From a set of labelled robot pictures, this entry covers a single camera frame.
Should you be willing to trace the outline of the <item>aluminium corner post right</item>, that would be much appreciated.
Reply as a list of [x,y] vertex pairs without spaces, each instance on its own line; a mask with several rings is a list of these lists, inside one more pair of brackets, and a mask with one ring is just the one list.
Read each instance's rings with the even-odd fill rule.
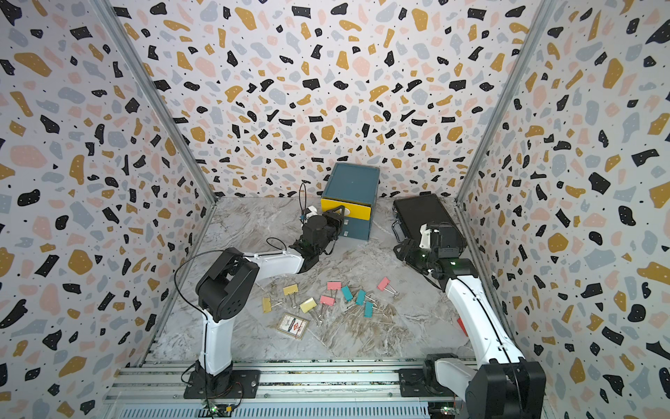
[[549,22],[551,14],[556,7],[556,3],[557,2],[555,0],[546,0],[540,2],[537,13],[534,19],[531,21],[529,33],[521,48],[520,54],[516,59],[511,74],[509,75],[509,78],[504,86],[504,90],[499,97],[499,101],[493,110],[489,124],[483,133],[483,139],[481,140],[476,153],[474,154],[473,160],[463,180],[462,187],[456,196],[455,201],[458,204],[465,202],[467,195],[469,194],[469,188],[476,181],[478,168],[485,158],[486,151],[489,149],[495,138],[498,126],[504,118],[509,103],[511,103],[515,92],[518,90],[518,87],[520,87],[525,68],[529,64],[530,58],[535,51],[540,38],[542,37],[543,30],[546,28],[546,25]]

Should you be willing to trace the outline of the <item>teal binder clip lower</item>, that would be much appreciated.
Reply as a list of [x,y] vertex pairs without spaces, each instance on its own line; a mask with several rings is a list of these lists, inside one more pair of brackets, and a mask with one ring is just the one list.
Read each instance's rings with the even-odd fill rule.
[[371,317],[373,317],[373,304],[369,301],[365,302],[364,316],[368,319],[371,319]]

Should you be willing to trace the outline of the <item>small packaged card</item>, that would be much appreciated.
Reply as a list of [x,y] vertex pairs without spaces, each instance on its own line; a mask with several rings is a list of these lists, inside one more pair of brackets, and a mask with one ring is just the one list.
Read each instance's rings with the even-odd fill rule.
[[299,316],[285,313],[277,323],[276,329],[280,333],[296,340],[302,340],[310,321]]

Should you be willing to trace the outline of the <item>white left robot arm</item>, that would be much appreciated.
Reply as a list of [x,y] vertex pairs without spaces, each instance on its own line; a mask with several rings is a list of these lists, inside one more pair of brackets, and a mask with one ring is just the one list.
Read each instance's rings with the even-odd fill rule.
[[302,235],[282,251],[244,253],[234,247],[222,254],[197,283],[198,306],[204,314],[202,350],[198,365],[209,378],[232,369],[231,344],[234,319],[254,284],[262,279],[308,272],[319,262],[330,244],[337,241],[345,225],[345,207],[340,205],[308,218]]

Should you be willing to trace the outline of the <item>red object behind arm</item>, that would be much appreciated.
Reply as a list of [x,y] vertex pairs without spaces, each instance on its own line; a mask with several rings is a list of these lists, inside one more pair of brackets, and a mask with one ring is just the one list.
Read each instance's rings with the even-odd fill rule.
[[467,332],[467,330],[466,330],[466,328],[465,328],[465,326],[464,326],[463,321],[462,321],[461,318],[458,318],[458,319],[457,319],[457,324],[459,325],[459,327],[461,328],[461,330],[463,331],[463,333],[464,333],[467,337],[469,337],[468,332]]

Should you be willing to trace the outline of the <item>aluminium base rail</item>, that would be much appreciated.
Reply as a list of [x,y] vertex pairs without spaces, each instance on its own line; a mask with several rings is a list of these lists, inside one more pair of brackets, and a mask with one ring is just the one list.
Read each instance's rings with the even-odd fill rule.
[[[420,387],[417,359],[237,363],[235,389],[213,401],[217,418],[456,418],[457,396]],[[104,418],[205,418],[184,396],[188,366],[153,361],[124,368],[102,404]]]

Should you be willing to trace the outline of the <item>teal binder clip left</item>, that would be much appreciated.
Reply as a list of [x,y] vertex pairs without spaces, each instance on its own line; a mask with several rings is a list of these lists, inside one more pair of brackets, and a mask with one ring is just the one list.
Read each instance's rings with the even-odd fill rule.
[[353,294],[348,286],[343,286],[341,288],[341,291],[343,293],[344,299],[346,302],[351,302],[353,301]]

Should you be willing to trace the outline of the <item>yellow binder clip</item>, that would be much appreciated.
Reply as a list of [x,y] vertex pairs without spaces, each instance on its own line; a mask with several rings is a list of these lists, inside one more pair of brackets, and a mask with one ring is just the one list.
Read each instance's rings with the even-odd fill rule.
[[314,298],[309,298],[299,305],[300,310],[304,314],[309,314],[318,326],[321,326],[323,321],[317,311],[317,302]]
[[298,294],[298,285],[293,284],[290,286],[286,286],[283,289],[284,296],[286,296],[289,299],[289,302],[291,302],[291,306],[293,308],[296,308],[298,306],[297,303],[297,294]]
[[272,312],[274,307],[278,307],[284,304],[284,298],[272,299],[271,297],[262,298],[262,310],[264,314],[269,314]]

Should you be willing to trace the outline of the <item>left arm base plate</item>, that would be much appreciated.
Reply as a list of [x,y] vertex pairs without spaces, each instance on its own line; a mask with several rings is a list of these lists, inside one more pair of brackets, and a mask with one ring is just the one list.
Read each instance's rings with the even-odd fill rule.
[[261,371],[227,368],[219,375],[209,375],[203,369],[191,373],[184,399],[254,399],[258,392]]

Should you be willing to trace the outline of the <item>yellow top drawer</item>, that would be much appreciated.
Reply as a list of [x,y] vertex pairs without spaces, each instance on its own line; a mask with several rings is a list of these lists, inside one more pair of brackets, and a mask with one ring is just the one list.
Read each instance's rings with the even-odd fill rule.
[[323,197],[321,199],[321,209],[323,212],[336,210],[339,207],[345,208],[344,216],[346,216],[347,218],[356,218],[359,220],[369,221],[373,213],[373,209],[370,205],[349,203],[326,197]]

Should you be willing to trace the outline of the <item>pink binder clip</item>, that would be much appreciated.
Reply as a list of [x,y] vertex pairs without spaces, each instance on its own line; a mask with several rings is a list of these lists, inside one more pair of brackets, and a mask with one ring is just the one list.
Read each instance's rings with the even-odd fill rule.
[[322,295],[320,297],[319,304],[320,304],[319,314],[323,314],[328,308],[333,307],[335,305],[335,298]]
[[338,291],[340,291],[342,288],[342,283],[339,281],[329,281],[327,283],[327,290],[330,293],[330,296],[332,298],[335,298],[337,296]]
[[387,292],[391,293],[394,296],[397,296],[399,293],[390,285],[390,279],[388,277],[384,277],[380,283],[378,284],[377,288],[382,291],[382,292]]

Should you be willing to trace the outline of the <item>teal binder clip middle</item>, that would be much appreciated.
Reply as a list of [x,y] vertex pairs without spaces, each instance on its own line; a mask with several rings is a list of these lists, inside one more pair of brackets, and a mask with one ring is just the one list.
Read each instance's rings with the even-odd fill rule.
[[365,290],[358,291],[355,302],[359,306],[364,306],[366,304],[370,304],[373,306],[376,305],[375,299],[371,297]]

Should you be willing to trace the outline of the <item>teal drawer cabinet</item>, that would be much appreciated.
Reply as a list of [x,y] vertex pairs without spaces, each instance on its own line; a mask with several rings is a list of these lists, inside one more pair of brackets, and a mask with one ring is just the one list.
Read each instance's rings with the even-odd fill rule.
[[[323,197],[355,204],[370,205],[374,209],[380,170],[371,166],[347,162],[335,164],[330,174]],[[373,213],[369,221],[345,216],[342,237],[368,241],[372,228]]]

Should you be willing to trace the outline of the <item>aluminium corner post left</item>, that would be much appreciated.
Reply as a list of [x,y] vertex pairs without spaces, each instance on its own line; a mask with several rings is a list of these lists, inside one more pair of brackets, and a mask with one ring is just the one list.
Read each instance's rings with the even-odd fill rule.
[[127,36],[124,27],[116,16],[113,5],[111,5],[109,1],[99,0],[92,0],[91,5],[101,20],[101,23],[105,27],[106,31],[111,36],[111,39],[113,40],[117,50],[122,55],[123,59],[125,59],[127,62],[130,72],[134,76],[139,88],[146,96],[151,108],[155,111],[158,120],[163,125],[163,127],[167,129],[169,137],[176,146],[176,149],[183,157],[184,163],[193,175],[195,183],[202,192],[202,195],[205,196],[210,204],[215,204],[215,194],[209,188],[209,183],[207,182],[204,173],[202,172],[200,166],[196,163],[195,157],[193,156],[186,141],[184,141],[180,129],[177,127],[161,96],[158,94],[153,80],[146,72],[141,62],[141,58],[135,50],[131,39],[129,36]]

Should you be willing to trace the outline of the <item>aluminium corner post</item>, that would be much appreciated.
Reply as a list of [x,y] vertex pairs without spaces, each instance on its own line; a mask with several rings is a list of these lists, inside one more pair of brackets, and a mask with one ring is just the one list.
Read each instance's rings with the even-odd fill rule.
[[520,54],[516,59],[511,74],[509,75],[509,78],[504,86],[504,90],[499,97],[499,101],[493,110],[489,124],[483,133],[483,139],[481,140],[476,153],[474,154],[473,160],[463,180],[462,187],[456,196],[455,201],[458,204],[465,202],[467,195],[469,194],[469,188],[476,181],[478,168],[485,158],[486,151],[489,149],[495,138],[498,126],[504,118],[509,103],[511,103],[515,92],[518,90],[518,87],[520,87],[525,68],[529,64],[530,58],[535,51],[540,38],[542,37],[543,30],[546,28],[546,25],[549,22],[551,14],[556,7],[556,3],[557,2],[555,0],[546,0],[540,2],[537,13],[534,19],[531,21],[529,33],[521,48]]
[[113,40],[117,50],[122,55],[123,59],[125,59],[127,62],[130,72],[134,76],[139,88],[146,96],[151,108],[155,111],[158,120],[163,125],[163,127],[167,129],[169,137],[176,146],[176,149],[183,157],[184,163],[193,175],[195,183],[202,192],[202,195],[205,196],[210,204],[215,204],[215,194],[209,188],[209,183],[207,182],[204,173],[202,172],[200,166],[196,163],[195,157],[193,156],[186,141],[184,141],[180,129],[177,127],[161,96],[158,94],[153,80],[146,72],[141,62],[141,58],[135,50],[131,39],[129,36],[127,36],[124,27],[116,16],[113,5],[111,5],[109,1],[99,0],[92,0],[91,5],[101,20],[101,23],[105,27],[106,31],[111,36],[111,39]]

